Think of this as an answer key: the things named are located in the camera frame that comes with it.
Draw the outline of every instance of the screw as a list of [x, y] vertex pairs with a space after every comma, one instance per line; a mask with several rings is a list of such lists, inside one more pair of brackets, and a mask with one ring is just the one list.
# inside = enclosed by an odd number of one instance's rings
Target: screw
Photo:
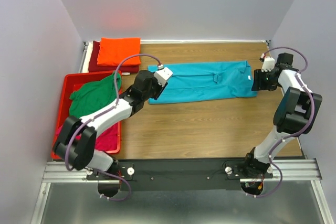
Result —
[[272, 168], [272, 167], [269, 167], [269, 168], [267, 169], [267, 173], [269, 173], [269, 174], [273, 173], [273, 168]]
[[128, 168], [127, 169], [127, 173], [128, 173], [128, 175], [130, 175], [130, 176], [132, 176], [133, 174], [134, 174], [134, 169], [132, 168], [132, 167], [130, 167], [130, 168]]
[[86, 170], [86, 174], [90, 176], [90, 175], [93, 174], [93, 171], [92, 170]]
[[226, 172], [226, 174], [231, 174], [232, 173], [232, 168], [231, 167], [229, 167], [229, 166], [227, 166], [226, 168], [225, 168], [225, 172]]

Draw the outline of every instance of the wooden floor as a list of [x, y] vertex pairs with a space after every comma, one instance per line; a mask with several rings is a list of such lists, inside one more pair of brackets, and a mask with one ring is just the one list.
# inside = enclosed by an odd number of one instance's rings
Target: wooden floor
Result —
[[[263, 43], [144, 44], [142, 53], [165, 63], [247, 60], [260, 68]], [[141, 69], [156, 62], [142, 57]], [[122, 77], [127, 88], [134, 75]], [[256, 98], [235, 98], [180, 104], [149, 105], [122, 122], [121, 151], [117, 158], [243, 157], [272, 129], [272, 119], [282, 98], [280, 89], [262, 91]], [[299, 156], [297, 140], [279, 156]]]

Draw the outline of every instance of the green cloth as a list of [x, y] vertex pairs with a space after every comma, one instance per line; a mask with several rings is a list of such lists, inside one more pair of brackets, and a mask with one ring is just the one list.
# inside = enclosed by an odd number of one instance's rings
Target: green cloth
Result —
[[[80, 118], [89, 115], [113, 102], [116, 97], [116, 89], [113, 84], [114, 73], [101, 81], [93, 81], [84, 84], [79, 90], [74, 91], [70, 99], [72, 104], [69, 110], [70, 115]], [[121, 86], [121, 77], [117, 76], [118, 90]]]

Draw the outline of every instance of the folded orange towel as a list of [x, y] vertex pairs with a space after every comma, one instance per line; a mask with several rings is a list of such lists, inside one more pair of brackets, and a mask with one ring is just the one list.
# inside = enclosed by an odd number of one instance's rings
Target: folded orange towel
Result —
[[[101, 38], [97, 59], [99, 66], [117, 66], [123, 59], [140, 52], [140, 38], [106, 39]], [[126, 61], [123, 66], [140, 65], [140, 57]]]

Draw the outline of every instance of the metal edge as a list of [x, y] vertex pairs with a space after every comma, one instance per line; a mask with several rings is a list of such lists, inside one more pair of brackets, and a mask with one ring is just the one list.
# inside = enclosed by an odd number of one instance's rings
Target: metal edge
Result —
[[50, 190], [50, 183], [42, 183], [40, 191], [37, 196], [36, 205], [34, 208], [31, 224], [40, 224], [42, 221], [44, 209], [46, 207], [48, 194]]
[[79, 73], [82, 73], [84, 60], [85, 60], [85, 57], [86, 57], [86, 51], [87, 51], [88, 45], [89, 45], [89, 43], [87, 41], [83, 41], [83, 43], [84, 43], [84, 48], [83, 48], [82, 60], [80, 62], [80, 66], [79, 66], [79, 70], [78, 70]]
[[321, 181], [312, 180], [311, 186], [313, 188], [317, 203], [319, 205], [319, 209], [325, 224], [334, 224], [334, 221], [331, 216], [330, 209], [328, 207], [328, 203], [326, 197], [323, 192], [323, 188], [321, 185]]
[[141, 39], [141, 44], [266, 43], [266, 40], [235, 39]]

